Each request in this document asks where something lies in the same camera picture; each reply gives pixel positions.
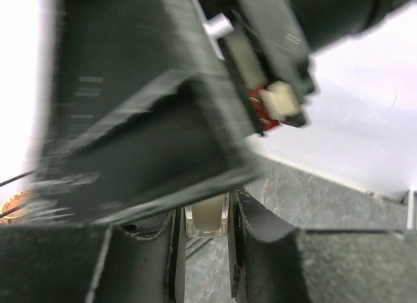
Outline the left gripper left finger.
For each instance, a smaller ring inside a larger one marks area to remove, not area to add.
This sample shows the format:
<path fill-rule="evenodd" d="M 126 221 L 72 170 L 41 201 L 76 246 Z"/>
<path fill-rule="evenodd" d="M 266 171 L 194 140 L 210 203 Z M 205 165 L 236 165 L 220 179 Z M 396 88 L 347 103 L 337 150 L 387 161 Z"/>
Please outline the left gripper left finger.
<path fill-rule="evenodd" d="M 2 302 L 174 302 L 176 221 L 2 225 Z"/>

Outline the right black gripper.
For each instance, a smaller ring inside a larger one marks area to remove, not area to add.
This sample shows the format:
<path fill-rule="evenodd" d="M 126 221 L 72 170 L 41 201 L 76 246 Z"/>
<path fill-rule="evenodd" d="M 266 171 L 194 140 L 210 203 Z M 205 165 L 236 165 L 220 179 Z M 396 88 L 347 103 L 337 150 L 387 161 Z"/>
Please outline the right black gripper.
<path fill-rule="evenodd" d="M 196 0 L 255 133 L 307 124 L 310 48 L 289 0 Z"/>

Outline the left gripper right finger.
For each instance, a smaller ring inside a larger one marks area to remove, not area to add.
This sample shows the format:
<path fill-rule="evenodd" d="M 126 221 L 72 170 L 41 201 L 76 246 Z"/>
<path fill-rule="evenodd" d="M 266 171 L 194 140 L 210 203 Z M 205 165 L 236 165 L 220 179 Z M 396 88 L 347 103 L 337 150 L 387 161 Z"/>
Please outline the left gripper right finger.
<path fill-rule="evenodd" d="M 293 226 L 245 189 L 229 194 L 237 302 L 415 302 L 416 232 Z"/>

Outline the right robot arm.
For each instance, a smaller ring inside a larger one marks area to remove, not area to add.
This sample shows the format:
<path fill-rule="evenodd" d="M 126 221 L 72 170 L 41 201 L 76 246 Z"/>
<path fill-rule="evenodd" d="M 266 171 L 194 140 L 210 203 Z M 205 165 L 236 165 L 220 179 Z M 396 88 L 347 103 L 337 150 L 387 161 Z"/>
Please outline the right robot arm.
<path fill-rule="evenodd" d="M 55 0 L 50 115 L 30 222 L 124 223 L 260 176 L 248 98 L 289 87 L 307 122 L 309 55 L 411 0 Z"/>

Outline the nail polish bottle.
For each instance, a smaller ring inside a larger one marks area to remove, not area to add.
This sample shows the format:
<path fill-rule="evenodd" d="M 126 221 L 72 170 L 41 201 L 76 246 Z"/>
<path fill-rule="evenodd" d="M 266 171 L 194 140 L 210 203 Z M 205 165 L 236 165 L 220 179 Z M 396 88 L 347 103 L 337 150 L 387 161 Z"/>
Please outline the nail polish bottle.
<path fill-rule="evenodd" d="M 227 236 L 229 194 L 224 193 L 185 206 L 187 237 L 216 238 Z"/>

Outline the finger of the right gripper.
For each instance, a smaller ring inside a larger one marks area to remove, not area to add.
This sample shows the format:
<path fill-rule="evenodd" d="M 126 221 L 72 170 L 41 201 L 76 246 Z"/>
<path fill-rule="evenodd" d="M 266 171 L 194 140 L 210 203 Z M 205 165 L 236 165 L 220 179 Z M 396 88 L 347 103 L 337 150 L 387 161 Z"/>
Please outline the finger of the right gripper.
<path fill-rule="evenodd" d="M 191 0 L 52 0 L 39 223 L 124 223 L 258 178 L 250 124 Z"/>

